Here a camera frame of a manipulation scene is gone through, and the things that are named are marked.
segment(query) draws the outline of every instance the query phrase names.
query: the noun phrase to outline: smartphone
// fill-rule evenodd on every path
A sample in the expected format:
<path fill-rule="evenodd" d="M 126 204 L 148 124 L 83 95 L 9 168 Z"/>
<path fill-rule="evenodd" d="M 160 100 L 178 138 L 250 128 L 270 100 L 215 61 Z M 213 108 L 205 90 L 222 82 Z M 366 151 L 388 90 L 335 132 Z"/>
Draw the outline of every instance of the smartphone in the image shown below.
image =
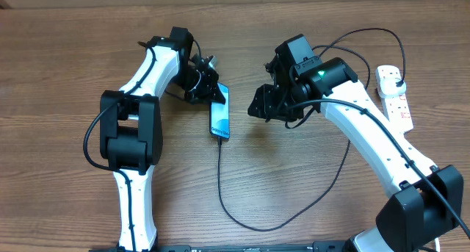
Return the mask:
<path fill-rule="evenodd" d="M 230 137 L 230 125 L 228 122 L 228 87 L 224 84 L 217 84 L 219 85 L 220 92 L 222 92 L 225 97 L 225 104 L 217 102 L 211 103 L 209 131 L 212 135 L 228 139 Z"/>

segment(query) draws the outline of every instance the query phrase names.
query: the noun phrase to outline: power plug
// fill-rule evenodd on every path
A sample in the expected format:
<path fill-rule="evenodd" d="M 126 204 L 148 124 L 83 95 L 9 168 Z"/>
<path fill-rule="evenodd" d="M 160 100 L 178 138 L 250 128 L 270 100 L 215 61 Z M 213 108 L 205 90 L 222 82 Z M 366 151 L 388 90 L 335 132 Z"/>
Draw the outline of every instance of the power plug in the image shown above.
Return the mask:
<path fill-rule="evenodd" d="M 397 86 L 397 82 L 402 80 L 400 70 L 393 65 L 381 65 L 375 70 L 377 80 L 377 90 L 381 98 L 391 98 L 406 92 L 406 83 Z"/>
<path fill-rule="evenodd" d="M 396 86 L 402 78 L 400 70 L 393 65 L 381 65 L 375 70 L 375 78 L 383 114 L 403 134 L 412 130 L 413 121 L 405 95 L 406 83 Z"/>

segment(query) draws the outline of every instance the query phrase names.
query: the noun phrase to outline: white cord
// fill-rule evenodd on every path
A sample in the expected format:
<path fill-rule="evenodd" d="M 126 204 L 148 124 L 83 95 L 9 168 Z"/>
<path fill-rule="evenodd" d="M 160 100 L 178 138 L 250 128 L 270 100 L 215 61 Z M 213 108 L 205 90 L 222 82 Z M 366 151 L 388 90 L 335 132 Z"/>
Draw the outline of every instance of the white cord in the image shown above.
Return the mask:
<path fill-rule="evenodd" d="M 437 252 L 441 252 L 441 244 L 439 244 L 439 238 L 434 239 L 434 243 L 435 243 L 435 250 Z"/>

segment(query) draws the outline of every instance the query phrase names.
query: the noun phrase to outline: white power strip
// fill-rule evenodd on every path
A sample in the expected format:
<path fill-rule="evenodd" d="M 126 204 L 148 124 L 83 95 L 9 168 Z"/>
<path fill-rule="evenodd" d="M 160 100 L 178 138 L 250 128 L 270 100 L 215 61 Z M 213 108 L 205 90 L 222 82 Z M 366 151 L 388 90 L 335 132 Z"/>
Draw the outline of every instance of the white power strip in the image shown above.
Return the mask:
<path fill-rule="evenodd" d="M 403 84 L 404 87 L 397 87 L 396 89 L 393 87 L 385 89 L 383 87 L 390 85 L 390 82 L 395 83 L 401 79 L 400 70 L 393 65 L 381 65 L 375 70 L 375 78 L 377 80 L 377 91 L 382 100 L 383 114 L 403 134 L 412 130 L 413 121 L 411 120 L 410 108 L 405 95 L 406 85 Z"/>

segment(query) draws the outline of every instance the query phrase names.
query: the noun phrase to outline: wooden table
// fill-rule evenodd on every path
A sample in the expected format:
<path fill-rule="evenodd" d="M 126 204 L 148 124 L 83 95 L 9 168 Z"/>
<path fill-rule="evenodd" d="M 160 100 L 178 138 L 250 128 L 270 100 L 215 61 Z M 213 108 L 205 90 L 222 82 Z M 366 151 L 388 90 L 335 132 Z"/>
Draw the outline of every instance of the wooden table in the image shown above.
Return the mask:
<path fill-rule="evenodd" d="M 415 129 L 407 138 L 438 165 L 470 179 L 470 3 L 378 1 L 0 10 L 0 250 L 86 251 L 120 236 L 118 191 L 111 173 L 90 166 L 82 140 L 104 90 L 127 83 L 145 52 L 136 42 L 188 28 L 206 55 L 219 57 L 231 89 L 231 139 L 223 144 L 222 185 L 228 210 L 243 223 L 276 226 L 332 182 L 346 137 L 321 115 L 289 131 L 247 115 L 255 90 L 271 82 L 263 64 L 274 48 L 303 33 L 311 45 L 353 29 L 379 26 L 405 45 L 408 99 Z M 401 67 L 384 32 L 348 37 L 372 70 Z M 344 58 L 366 79 L 364 64 Z M 372 72 L 370 96 L 380 106 Z M 159 242 L 248 245 L 343 240 L 369 228 L 386 202 L 372 169 L 351 148 L 335 187 L 284 228 L 241 228 L 217 198 L 217 143 L 207 106 L 162 99 L 163 155 L 153 175 Z M 90 141 L 98 153 L 97 130 Z M 470 223 L 470 186 L 463 219 Z M 461 229 L 441 238 L 445 251 L 467 251 Z"/>

